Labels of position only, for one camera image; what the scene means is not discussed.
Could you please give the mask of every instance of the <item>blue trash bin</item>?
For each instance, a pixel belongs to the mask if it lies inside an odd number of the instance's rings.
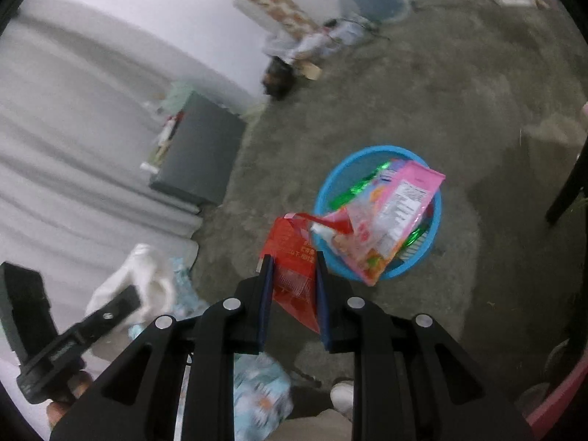
[[[316,215],[324,215],[331,212],[329,209],[329,203],[338,195],[349,190],[354,184],[361,179],[370,175],[377,166],[383,164],[387,160],[393,157],[399,159],[413,159],[419,164],[422,164],[428,168],[427,163],[422,160],[419,156],[412,153],[407,149],[396,146],[373,146],[367,147],[355,154],[351,154],[347,159],[343,160],[336,168],[333,169],[331,174],[327,177],[325,183],[319,191],[319,195],[316,198],[314,212]],[[423,244],[418,250],[412,254],[412,256],[405,262],[398,264],[398,262],[390,263],[390,266],[380,276],[380,280],[387,280],[393,277],[397,277],[402,273],[405,273],[415,263],[422,259],[427,252],[430,250],[434,238],[437,235],[439,229],[439,223],[441,222],[441,192],[438,190],[433,197],[433,219],[431,221],[431,227],[429,228],[427,238],[425,238]],[[330,270],[338,275],[345,277],[350,280],[361,281],[358,275],[356,275],[343,260],[335,255],[329,248],[327,243],[320,238],[318,235],[313,234],[313,242],[317,250],[323,251],[325,255],[325,262],[327,263]]]

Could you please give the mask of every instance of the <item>metal screw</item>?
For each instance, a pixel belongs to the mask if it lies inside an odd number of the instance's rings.
[[[241,306],[241,300],[235,298],[226,299],[222,306],[227,310],[236,310]]]
[[[359,310],[359,309],[365,307],[366,301],[364,299],[362,299],[361,297],[351,297],[351,298],[349,298],[349,300],[347,300],[347,305],[349,305],[351,308],[355,308],[356,310]]]
[[[169,328],[173,323],[173,319],[169,315],[161,315],[157,320],[155,320],[155,326],[160,330],[165,330]]]
[[[424,313],[417,315],[415,321],[416,324],[422,328],[429,328],[431,325],[433,325],[433,319]]]

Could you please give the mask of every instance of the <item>white shoe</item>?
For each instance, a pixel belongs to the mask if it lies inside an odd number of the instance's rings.
[[[354,383],[341,381],[331,389],[331,401],[333,408],[351,420],[354,414]]]

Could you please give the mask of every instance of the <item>gray cabinet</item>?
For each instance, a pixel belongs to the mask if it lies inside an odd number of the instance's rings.
[[[245,122],[193,93],[159,173],[149,186],[188,202],[221,204]]]

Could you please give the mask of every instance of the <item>red plastic bag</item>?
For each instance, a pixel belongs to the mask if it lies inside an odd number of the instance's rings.
[[[316,319],[316,250],[308,234],[308,221],[318,222],[341,233],[350,233],[346,214],[332,221],[300,213],[277,218],[261,251],[261,259],[274,258],[273,300],[304,326],[319,332]]]

